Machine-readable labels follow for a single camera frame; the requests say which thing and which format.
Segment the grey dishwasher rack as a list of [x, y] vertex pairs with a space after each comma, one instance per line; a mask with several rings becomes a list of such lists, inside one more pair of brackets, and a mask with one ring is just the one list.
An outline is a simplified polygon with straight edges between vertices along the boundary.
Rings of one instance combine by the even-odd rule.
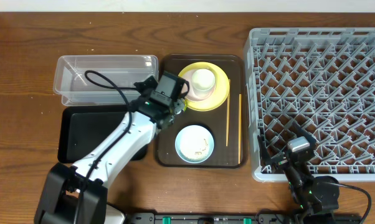
[[298, 124], [316, 140], [314, 175], [375, 182], [375, 27], [254, 28], [244, 46], [252, 177], [283, 182], [262, 166], [285, 151]]

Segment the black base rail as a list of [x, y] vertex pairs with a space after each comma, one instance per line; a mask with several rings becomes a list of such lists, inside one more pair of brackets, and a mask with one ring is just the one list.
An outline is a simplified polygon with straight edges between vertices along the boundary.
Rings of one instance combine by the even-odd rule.
[[358, 215], [313, 215], [302, 222], [300, 218], [282, 214], [259, 213], [259, 215], [204, 215], [204, 214], [154, 214], [134, 213], [126, 216], [127, 224], [282, 224], [282, 223], [360, 223]]

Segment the dark brown serving tray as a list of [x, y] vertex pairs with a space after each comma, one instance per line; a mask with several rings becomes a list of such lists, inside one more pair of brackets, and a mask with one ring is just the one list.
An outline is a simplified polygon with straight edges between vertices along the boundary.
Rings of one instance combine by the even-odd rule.
[[[160, 71], [178, 74], [184, 67], [194, 62], [210, 62], [225, 71], [231, 80], [230, 89], [230, 126], [229, 145], [225, 146], [225, 130], [227, 116], [227, 100], [220, 107], [206, 112], [187, 109], [176, 117], [172, 126], [159, 133], [156, 138], [154, 156], [156, 160], [166, 167], [200, 167], [200, 168], [226, 168], [236, 169], [247, 161], [248, 146], [246, 139], [247, 120], [246, 90], [244, 88], [244, 64], [235, 55], [205, 55], [205, 54], [169, 54], [160, 63]], [[242, 94], [242, 154], [241, 164], [238, 165], [238, 117], [239, 93]], [[189, 125], [200, 125], [207, 128], [215, 140], [215, 148], [210, 158], [198, 164], [183, 161], [176, 153], [174, 142], [182, 128]]]

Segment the black tray bin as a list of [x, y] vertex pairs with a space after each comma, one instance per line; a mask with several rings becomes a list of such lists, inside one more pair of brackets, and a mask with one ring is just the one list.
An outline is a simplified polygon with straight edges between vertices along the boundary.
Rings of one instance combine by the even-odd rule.
[[124, 105], [71, 106], [64, 109], [58, 161], [71, 164], [92, 152], [124, 118]]

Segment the light blue bowl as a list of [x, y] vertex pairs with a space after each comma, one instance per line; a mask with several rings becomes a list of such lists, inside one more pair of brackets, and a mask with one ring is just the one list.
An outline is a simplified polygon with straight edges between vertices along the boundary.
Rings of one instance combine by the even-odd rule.
[[215, 140], [207, 128], [189, 125], [178, 132], [174, 146], [183, 161], [198, 164], [210, 158], [215, 148]]

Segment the yellow green snack wrapper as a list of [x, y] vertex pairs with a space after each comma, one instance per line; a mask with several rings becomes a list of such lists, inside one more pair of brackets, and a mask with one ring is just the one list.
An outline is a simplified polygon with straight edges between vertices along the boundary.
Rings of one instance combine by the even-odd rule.
[[186, 103], [186, 100], [184, 100], [184, 99], [178, 100], [179, 111], [185, 111], [187, 107], [188, 107], [188, 104]]

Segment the yellow plate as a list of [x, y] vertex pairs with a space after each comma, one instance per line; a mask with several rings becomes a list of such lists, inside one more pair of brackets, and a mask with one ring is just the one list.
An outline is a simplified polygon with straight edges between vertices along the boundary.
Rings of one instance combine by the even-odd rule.
[[195, 111], [210, 111], [218, 108], [227, 99], [230, 92], [229, 78], [225, 71], [217, 65], [209, 62], [196, 62], [184, 67], [179, 77], [187, 80], [188, 73], [193, 70], [208, 69], [215, 76], [215, 89], [214, 91], [203, 100], [193, 101], [191, 97], [186, 96], [185, 101], [187, 107]]

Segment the white cup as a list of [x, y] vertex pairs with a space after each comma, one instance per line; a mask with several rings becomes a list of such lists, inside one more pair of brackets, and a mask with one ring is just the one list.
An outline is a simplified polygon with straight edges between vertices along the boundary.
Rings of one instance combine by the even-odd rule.
[[215, 75], [208, 69], [198, 69], [191, 77], [193, 90], [197, 95], [209, 93], [215, 86]]

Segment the wooden chopstick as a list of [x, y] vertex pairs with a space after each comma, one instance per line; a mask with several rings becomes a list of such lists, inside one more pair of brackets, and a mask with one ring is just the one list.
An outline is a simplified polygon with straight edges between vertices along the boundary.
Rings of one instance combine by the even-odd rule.
[[241, 164], [242, 152], [242, 94], [239, 93], [239, 117], [238, 117], [238, 165]]
[[229, 81], [229, 91], [227, 95], [227, 116], [226, 116], [226, 130], [225, 130], [225, 146], [229, 145], [229, 126], [230, 126], [230, 79]]

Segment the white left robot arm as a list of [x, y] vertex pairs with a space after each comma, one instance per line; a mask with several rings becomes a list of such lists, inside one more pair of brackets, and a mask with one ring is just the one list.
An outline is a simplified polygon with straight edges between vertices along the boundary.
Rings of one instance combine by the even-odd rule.
[[108, 189], [132, 157], [186, 109], [184, 98], [153, 92], [130, 103], [121, 123], [70, 167], [57, 163], [45, 180], [34, 223], [123, 223], [107, 203]]

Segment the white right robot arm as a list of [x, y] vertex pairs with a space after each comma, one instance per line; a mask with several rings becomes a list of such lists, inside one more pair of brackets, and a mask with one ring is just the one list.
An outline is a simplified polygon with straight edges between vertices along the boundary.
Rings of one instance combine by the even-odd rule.
[[289, 183], [291, 195], [300, 206], [293, 217], [295, 223], [336, 223], [333, 211], [339, 208], [338, 181], [331, 176], [314, 177], [307, 162], [315, 155], [316, 140], [300, 134], [287, 143], [287, 150], [270, 157], [259, 140], [262, 160], [282, 171]]

